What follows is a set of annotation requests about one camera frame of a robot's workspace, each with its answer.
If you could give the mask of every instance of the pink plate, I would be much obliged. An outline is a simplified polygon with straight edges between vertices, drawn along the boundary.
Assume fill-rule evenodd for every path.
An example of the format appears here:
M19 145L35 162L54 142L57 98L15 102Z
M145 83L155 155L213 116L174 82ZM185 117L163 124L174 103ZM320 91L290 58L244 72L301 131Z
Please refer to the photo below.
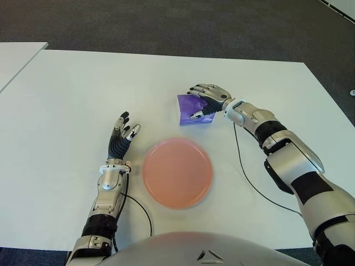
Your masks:
M179 137L163 140L148 153L143 181L150 195L174 209L200 202L212 183L212 165L196 143Z

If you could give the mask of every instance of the white table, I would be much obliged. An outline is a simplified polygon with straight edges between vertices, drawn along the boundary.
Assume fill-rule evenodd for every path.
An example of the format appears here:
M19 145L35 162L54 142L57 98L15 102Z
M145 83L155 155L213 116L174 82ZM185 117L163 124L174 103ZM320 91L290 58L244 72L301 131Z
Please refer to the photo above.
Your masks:
M47 43L0 43L0 92Z
M197 83L218 84L276 116L321 158L326 176L355 195L355 129L302 63L43 50L0 95L0 246L71 250L97 195L98 168L117 117L142 125L126 159L129 194L149 210L155 234L219 232L270 248L310 247L302 219L267 202L246 182L232 122L180 127L176 95ZM245 170L265 195L297 209L263 167L257 142L238 129ZM147 193L141 168L158 141L186 137L209 154L214 180L197 206L173 210ZM149 233L145 214L128 200L119 246Z

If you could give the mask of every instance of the black cable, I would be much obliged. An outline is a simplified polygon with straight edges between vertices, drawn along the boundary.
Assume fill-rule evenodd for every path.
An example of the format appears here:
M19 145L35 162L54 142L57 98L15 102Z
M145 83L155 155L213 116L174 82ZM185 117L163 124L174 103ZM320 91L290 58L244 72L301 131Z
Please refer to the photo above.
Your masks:
M126 203L126 199L127 199L127 192L128 192L128 184L129 184L129 174L127 174L127 184L126 184L126 192L125 192L125 196L123 198L123 202L122 202L122 206L121 209L119 210L118 214L117 214L117 218L116 221L118 222L118 218L120 218L120 215L122 213L123 207ZM115 249L116 252L118 252L118 248L117 248L117 243L116 243L116 236L115 234L112 237L112 242L113 242L113 247Z
M112 242L113 242L113 247L114 247L115 251L118 252L115 234L112 237Z
M259 193L262 197L264 197L265 199L267 199L267 200L270 201L271 203L273 203L273 204L275 204L275 205L277 205L277 206L279 206L279 207L281 207L281 208L284 208L284 209L286 209L286 210L288 210L288 211L290 211L290 212L297 213L299 216L302 217L302 215L301 215L299 212L294 211L294 210L292 210L292 209L290 209L290 208L287 208L287 207L285 207L285 206L283 206L283 205L280 205L280 204L276 203L275 201L272 201L271 199L269 199L269 198L267 198L266 196L264 196L264 194L262 194L262 193L250 182L249 178L247 177L247 175L246 175L246 173L245 173L245 171L244 171L244 167L243 167L243 164L242 164L242 159L241 159L240 150L239 150L238 137L237 137L237 130L235 129L235 123L234 123L234 122L233 122L233 127L234 127L235 140L236 140L236 142L237 142L239 163L240 163L240 166L241 166L241 168L242 168L243 174L244 174L245 178L247 179L248 183L250 184L250 186L252 186L252 187L254 188L254 190L255 190L257 193Z
M127 198L130 198L131 200L134 200L142 209L143 209L143 211L145 212L145 214L146 214L146 216L147 216L147 218L148 218L148 221L149 221L149 227L150 227L150 236L153 236L153 226L152 226L152 224L151 224L151 219L150 219L150 217L149 217L149 214L148 214L148 212L146 211L146 209L143 207L143 205L142 204L140 204L134 197L132 197L132 196L130 196L130 195L125 195L125 196L127 196Z

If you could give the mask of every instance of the robot finger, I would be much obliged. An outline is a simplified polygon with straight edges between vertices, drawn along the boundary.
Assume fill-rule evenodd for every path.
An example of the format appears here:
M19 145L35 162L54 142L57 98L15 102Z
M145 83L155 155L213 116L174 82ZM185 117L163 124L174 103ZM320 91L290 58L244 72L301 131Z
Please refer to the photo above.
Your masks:
M131 130L128 131L125 138L129 141L132 141L132 139L138 134L139 130L140 130L140 125L139 124L135 125Z
M199 91L201 93L204 93L205 89L203 87L196 85L196 86L193 86L192 88L190 88L190 91Z

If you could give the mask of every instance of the black fingertip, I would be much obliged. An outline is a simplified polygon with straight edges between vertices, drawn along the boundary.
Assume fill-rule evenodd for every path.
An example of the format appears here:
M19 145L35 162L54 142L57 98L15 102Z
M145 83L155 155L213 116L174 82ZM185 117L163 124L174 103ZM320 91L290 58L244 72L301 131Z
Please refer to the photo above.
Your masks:
M126 118L126 117L128 117L129 116L129 113L126 111L126 112L124 112L123 114L121 114L121 117L123 117L123 118Z

